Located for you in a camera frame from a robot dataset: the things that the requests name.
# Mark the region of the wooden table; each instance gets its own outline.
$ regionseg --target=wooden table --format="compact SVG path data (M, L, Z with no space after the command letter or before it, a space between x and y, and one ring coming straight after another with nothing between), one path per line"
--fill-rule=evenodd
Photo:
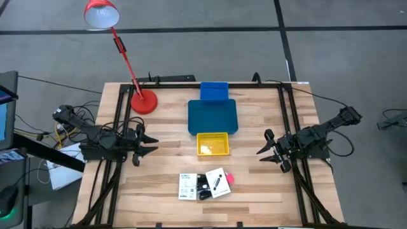
M113 121L119 83L106 83L97 124ZM293 87L310 92L310 85L293 83ZM298 226L301 225L298 200L291 173L283 174L278 165L260 162L272 153L256 155L266 141L264 131L270 128L276 137L285 134L277 89L229 89L237 102L239 130L229 136L230 156L197 157L196 137L188 133L188 106L199 99L199 89L156 89L158 107L151 114L139 115L146 122L146 134L160 140L158 150L141 158L140 167L129 159L120 178L115 227L128 226ZM317 124L318 116L311 95L294 91L301 127ZM289 109L288 96L286 104ZM343 221L331 169L321 160L309 160L315 193L326 209ZM86 164L73 223L88 210L88 201L98 162ZM223 197L187 201L178 200L180 173L205 173L223 169L235 176L231 194ZM99 196L103 169L99 172L93 201ZM308 220L312 220L306 194ZM102 222L106 222L109 198L104 206Z

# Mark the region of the gray floor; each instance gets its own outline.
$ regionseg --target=gray floor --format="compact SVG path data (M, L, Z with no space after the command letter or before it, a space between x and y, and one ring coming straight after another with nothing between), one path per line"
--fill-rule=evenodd
M11 0L0 18L3 30L89 29L86 1ZM275 26L273 1L114 1L121 11L118 28ZM403 0L283 0L286 26L407 25ZM407 108L407 31L288 32L298 81L314 93L341 100L362 115L343 128L356 151L333 156L341 207L351 225L405 228L407 181L405 129L381 132L376 122L388 108ZM279 32L123 34L138 76L194 74L199 81L288 80ZM107 81L128 81L125 64L106 35L0 36L0 72L102 91ZM60 104L82 104L99 95L20 79L17 113L33 126L51 130ZM339 105L315 99L320 120ZM17 127L29 130L17 121ZM334 149L348 146L337 138ZM36 205L35 227L62 226L73 207L78 185L61 199Z

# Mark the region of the yellow mesh basket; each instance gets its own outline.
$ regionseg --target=yellow mesh basket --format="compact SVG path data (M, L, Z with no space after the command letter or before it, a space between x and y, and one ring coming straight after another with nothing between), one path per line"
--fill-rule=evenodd
M197 134L198 156L229 155L228 133Z

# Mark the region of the green light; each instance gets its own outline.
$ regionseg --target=green light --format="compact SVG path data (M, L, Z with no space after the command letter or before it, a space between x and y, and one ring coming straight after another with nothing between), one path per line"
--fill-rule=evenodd
M10 212L7 216L5 216L5 217L3 217L3 218L0 218L0 220L7 220L7 219L10 219L10 218L12 217L12 215L14 215L14 212L15 212L15 209L12 209L11 212Z

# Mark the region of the lamp base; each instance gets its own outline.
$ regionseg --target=lamp base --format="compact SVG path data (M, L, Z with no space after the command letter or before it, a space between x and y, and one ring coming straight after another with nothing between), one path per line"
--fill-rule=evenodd
M132 97L131 106L133 110L142 115L153 112L158 104L157 96L150 90L143 90L141 93L144 99L141 99L138 93Z

